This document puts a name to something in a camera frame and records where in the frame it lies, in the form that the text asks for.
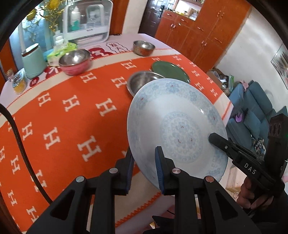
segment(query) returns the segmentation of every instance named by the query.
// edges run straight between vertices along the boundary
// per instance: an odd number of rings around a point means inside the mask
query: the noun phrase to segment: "cushion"
[[[268,122],[270,122],[270,119],[276,115],[277,115],[276,111],[274,109],[272,109],[267,115]]]
[[[244,101],[243,93],[244,93],[243,85],[238,84],[236,88],[233,89],[232,93],[230,94],[229,99],[233,104],[233,110],[232,110],[231,116],[235,116],[238,113],[238,111],[241,110],[243,101]]]
[[[248,110],[243,123],[249,129],[251,135],[258,140],[261,122],[251,110]]]
[[[245,111],[246,109],[251,110],[257,116],[257,118],[260,120],[260,122],[265,118],[265,114],[263,113],[260,106],[256,102],[250,89],[248,89],[244,95],[244,103],[242,106],[242,110]]]
[[[249,86],[249,90],[262,109],[263,113],[267,115],[272,110],[272,103],[270,102],[264,90],[261,88],[260,84],[258,82],[253,82]]]
[[[268,131],[269,131],[269,123],[267,119],[263,119],[260,125],[260,134],[259,137],[261,137],[264,140],[264,146],[267,147],[268,144]]]
[[[233,142],[245,147],[246,149],[250,149],[252,146],[251,134],[248,128],[245,127],[243,122],[236,123],[235,118],[231,118],[227,124],[227,134],[232,135],[234,137]]]

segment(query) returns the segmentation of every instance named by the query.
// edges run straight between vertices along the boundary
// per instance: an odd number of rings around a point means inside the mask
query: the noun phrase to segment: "stainless steel bowl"
[[[86,71],[91,65],[91,54],[88,50],[73,50],[64,54],[59,59],[59,66],[71,76],[76,76]]]
[[[146,41],[134,41],[133,52],[140,56],[149,56],[154,51],[155,46]]]
[[[135,94],[139,91],[140,88],[142,88],[145,84],[147,84],[150,81],[162,79],[165,78],[155,72],[151,71],[139,71],[128,79],[127,82],[127,89],[129,93],[134,97]]]

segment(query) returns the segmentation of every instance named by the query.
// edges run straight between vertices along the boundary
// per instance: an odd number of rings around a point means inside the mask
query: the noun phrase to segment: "white porcelain plate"
[[[158,79],[135,95],[127,119],[128,141],[143,175],[157,188],[155,147],[191,176],[220,181],[227,155],[210,144],[216,132],[227,139],[223,121],[212,103],[193,86],[175,79]]]

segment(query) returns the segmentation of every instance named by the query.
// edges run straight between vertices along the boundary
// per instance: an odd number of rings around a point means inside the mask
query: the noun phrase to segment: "wall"
[[[184,11],[189,11],[189,8],[193,8],[193,9],[198,10],[198,11],[201,10],[200,6],[197,6],[197,5],[190,3],[190,2],[185,2],[185,1],[179,0],[177,6],[175,8],[175,11],[178,11],[180,13],[184,13]]]
[[[271,60],[281,44],[282,40],[273,27],[253,8],[217,68],[226,75],[234,75],[235,80],[257,81],[273,108],[279,111],[288,105],[288,90]]]
[[[138,33],[147,0],[129,0],[122,34]]]

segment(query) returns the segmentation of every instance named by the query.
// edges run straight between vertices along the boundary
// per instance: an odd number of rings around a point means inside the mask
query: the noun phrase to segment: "door handle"
[[[222,42],[220,40],[218,40],[216,37],[214,39],[222,44]]]

